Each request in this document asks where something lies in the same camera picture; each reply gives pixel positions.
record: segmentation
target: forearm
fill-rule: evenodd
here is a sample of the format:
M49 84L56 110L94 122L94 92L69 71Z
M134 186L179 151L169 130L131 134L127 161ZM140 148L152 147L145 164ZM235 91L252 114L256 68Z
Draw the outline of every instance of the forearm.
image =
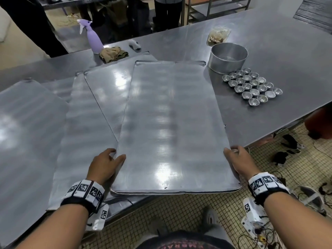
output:
M63 205L17 247L18 249L77 249L88 220L82 205Z
M288 249L331 248L332 223L290 195L271 194L264 209Z

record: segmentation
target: wristband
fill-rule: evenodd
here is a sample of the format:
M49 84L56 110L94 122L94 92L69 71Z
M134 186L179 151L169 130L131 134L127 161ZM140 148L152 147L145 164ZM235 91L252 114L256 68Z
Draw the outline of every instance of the wristband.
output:
M77 204L84 206L89 217L97 213L104 200L104 188L95 181L82 180L74 183L64 195L61 205Z
M259 173L248 181L248 188L258 205L264 206L267 197L275 192L289 194L289 189L278 178L268 172Z

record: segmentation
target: person's left hand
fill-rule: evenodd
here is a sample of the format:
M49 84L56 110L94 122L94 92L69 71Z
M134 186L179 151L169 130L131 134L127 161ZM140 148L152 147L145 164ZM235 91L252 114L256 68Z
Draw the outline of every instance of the person's left hand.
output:
M113 152L116 152L114 148L108 148L93 158L86 176L87 180L103 185L113 176L115 169L126 159L126 155L120 155L114 160L110 156Z

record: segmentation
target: hand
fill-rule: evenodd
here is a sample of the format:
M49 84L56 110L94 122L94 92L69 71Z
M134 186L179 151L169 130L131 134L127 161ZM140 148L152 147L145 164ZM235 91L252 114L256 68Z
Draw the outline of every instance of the hand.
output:
M114 160L110 157L110 153L113 152L116 152L114 148L108 148L93 158L86 176L87 180L103 185L113 176L115 169L126 159L126 155L120 155Z
M224 155L234 169L248 181L261 171L256 166L254 159L243 147L237 146L235 148L239 150L238 154L228 148L224 148Z

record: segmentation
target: gray shoe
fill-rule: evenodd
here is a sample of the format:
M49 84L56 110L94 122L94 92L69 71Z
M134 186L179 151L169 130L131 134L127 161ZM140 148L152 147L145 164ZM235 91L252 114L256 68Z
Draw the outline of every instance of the gray shoe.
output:
M203 210L203 219L200 231L202 233L206 233L214 224L219 224L218 214L211 206L208 205Z
M164 236L169 233L167 225L160 218L152 218L148 225L149 232L158 236Z

